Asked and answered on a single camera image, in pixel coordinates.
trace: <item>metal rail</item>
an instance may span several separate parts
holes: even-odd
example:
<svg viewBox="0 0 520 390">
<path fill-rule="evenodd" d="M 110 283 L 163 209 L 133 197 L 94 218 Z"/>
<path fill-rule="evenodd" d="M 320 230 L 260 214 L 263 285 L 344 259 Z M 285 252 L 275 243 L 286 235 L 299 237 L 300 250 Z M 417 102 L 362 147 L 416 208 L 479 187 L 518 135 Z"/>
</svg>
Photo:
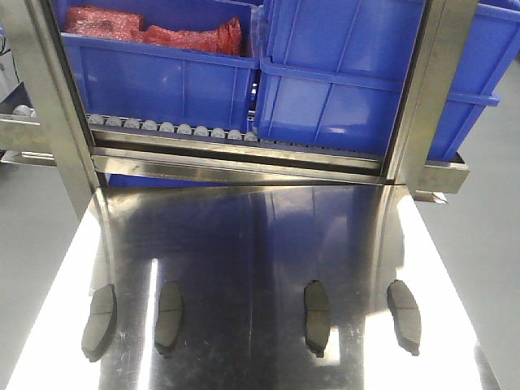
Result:
<svg viewBox="0 0 520 390">
<path fill-rule="evenodd" d="M 49 0 L 0 0 L 0 21 L 37 109 L 0 116 L 0 149 L 52 152 L 78 215 L 105 172 L 229 184 L 394 183 L 456 193 L 464 162 L 426 162 L 477 0 L 427 0 L 384 158 L 292 145 L 211 141 L 88 127 Z"/>
</svg>

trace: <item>stainless steel surface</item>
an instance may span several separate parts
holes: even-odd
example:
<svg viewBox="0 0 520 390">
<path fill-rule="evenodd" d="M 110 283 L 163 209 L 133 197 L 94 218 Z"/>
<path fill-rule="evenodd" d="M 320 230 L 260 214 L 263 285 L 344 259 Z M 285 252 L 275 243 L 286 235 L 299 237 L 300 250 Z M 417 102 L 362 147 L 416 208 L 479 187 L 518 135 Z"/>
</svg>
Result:
<svg viewBox="0 0 520 390">
<path fill-rule="evenodd" d="M 0 22 L 72 205 L 81 216 L 102 182 L 85 114 L 48 0 L 0 0 Z"/>
<path fill-rule="evenodd" d="M 404 280 L 420 354 L 398 346 L 386 288 Z M 179 283 L 171 358 L 154 348 L 158 292 Z M 304 337 L 303 290 L 331 305 L 323 358 Z M 80 349 L 93 290 L 113 283 L 116 337 Z M 7 387 L 469 389 L 498 385 L 404 186 L 104 188 L 96 192 Z"/>
<path fill-rule="evenodd" d="M 0 114 L 0 149 L 51 153 L 37 119 Z"/>
<path fill-rule="evenodd" d="M 457 162 L 426 161 L 416 189 L 421 191 L 458 193 L 470 168 L 457 156 Z"/>
<path fill-rule="evenodd" d="M 415 191 L 414 200 L 418 202 L 436 203 L 438 205 L 447 205 L 448 199 L 443 193 L 429 193 L 428 191 Z"/>
<path fill-rule="evenodd" d="M 378 171 L 381 161 L 374 155 L 360 154 L 349 151 L 323 149 L 320 147 L 304 147 L 295 145 L 280 145 L 266 142 L 221 140 L 218 138 L 186 136 L 170 132 L 142 132 L 130 128 L 110 128 L 108 126 L 91 125 L 96 145 L 121 145 L 131 149 L 139 145 L 148 146 L 147 151 L 153 148 L 168 148 L 169 150 L 191 151 L 200 157 L 233 158 L 242 160 L 247 158 L 270 159 L 271 164 L 279 160 L 281 165 L 290 162 L 302 165 L 312 163 L 337 167 L 336 169 L 350 168 L 351 170 Z"/>
<path fill-rule="evenodd" d="M 383 174 L 413 192 L 423 173 L 478 0 L 429 0 Z"/>
<path fill-rule="evenodd" d="M 7 150 L 0 158 L 1 163 L 16 165 L 35 165 L 39 167 L 56 167 L 56 162 L 52 154 L 15 152 Z"/>
<path fill-rule="evenodd" d="M 240 185 L 317 183 L 383 184 L 378 176 L 339 171 L 284 167 L 255 162 L 159 154 L 124 149 L 95 148 L 97 171 L 133 176 L 167 177 Z"/>
</svg>

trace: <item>stainless steel table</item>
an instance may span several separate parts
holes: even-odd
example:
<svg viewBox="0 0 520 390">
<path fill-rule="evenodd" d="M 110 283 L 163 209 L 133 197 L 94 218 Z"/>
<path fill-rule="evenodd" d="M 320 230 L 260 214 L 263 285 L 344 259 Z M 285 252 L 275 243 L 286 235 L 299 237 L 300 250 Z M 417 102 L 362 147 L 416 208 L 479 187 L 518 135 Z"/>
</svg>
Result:
<svg viewBox="0 0 520 390">
<path fill-rule="evenodd" d="M 403 280 L 422 337 L 397 343 Z M 169 358 L 154 347 L 167 281 L 184 298 Z M 306 346 L 304 288 L 330 301 L 327 347 Z M 93 291 L 115 286 L 115 336 L 81 351 Z M 104 188 L 93 196 L 8 389 L 498 389 L 404 186 Z"/>
</svg>

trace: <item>metal ledge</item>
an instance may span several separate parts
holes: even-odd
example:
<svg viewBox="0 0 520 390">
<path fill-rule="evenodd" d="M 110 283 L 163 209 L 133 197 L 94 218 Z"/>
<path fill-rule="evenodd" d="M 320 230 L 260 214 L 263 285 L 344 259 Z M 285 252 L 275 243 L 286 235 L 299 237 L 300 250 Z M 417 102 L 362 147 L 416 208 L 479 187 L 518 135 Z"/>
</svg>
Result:
<svg viewBox="0 0 520 390">
<path fill-rule="evenodd" d="M 100 172 L 230 184 L 294 184 L 308 180 L 383 183 L 378 177 L 382 163 L 369 154 L 107 126 L 91 126 L 91 130 L 96 144 L 102 146 L 97 148 L 102 153 L 93 156 Z M 51 153 L 36 119 L 2 114 L 0 149 Z M 28 160 L 16 160 L 17 163 L 25 161 Z M 469 167 L 458 156 L 455 162 L 427 161 L 418 189 L 457 193 L 469 173 Z"/>
<path fill-rule="evenodd" d="M 384 183 L 378 176 L 122 149 L 95 148 L 93 162 L 105 173 L 234 185 Z"/>
<path fill-rule="evenodd" d="M 37 119 L 0 114 L 0 149 L 52 153 Z"/>
</svg>

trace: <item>red package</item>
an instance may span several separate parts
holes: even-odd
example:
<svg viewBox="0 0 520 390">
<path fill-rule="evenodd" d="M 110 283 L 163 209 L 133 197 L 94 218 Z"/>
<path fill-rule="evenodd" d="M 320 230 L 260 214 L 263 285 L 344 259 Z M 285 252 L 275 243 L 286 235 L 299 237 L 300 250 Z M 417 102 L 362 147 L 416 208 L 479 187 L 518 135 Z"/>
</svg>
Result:
<svg viewBox="0 0 520 390">
<path fill-rule="evenodd" d="M 89 37 L 142 41 L 137 32 L 143 29 L 144 25 L 143 15 L 95 6 L 72 6 L 67 11 L 65 31 Z"/>
<path fill-rule="evenodd" d="M 171 31 L 151 26 L 146 31 L 145 42 L 238 56 L 241 54 L 242 30 L 238 18 L 229 20 L 216 30 L 202 32 Z"/>
<path fill-rule="evenodd" d="M 153 43 L 178 49 L 202 50 L 210 53 L 241 55 L 242 30 L 233 18 L 211 31 L 171 31 L 151 26 L 146 32 L 143 15 L 108 10 L 96 6 L 72 6 L 67 11 L 67 33 L 88 37 Z"/>
<path fill-rule="evenodd" d="M 145 17 L 130 12 L 108 10 L 97 6 L 71 6 L 67 11 L 67 26 L 80 20 L 100 21 L 109 20 L 114 26 L 126 29 L 143 30 L 145 28 Z"/>
<path fill-rule="evenodd" d="M 145 41 L 146 32 L 132 30 L 130 33 L 132 33 L 132 41 L 134 41 L 134 42 L 144 42 Z"/>
</svg>

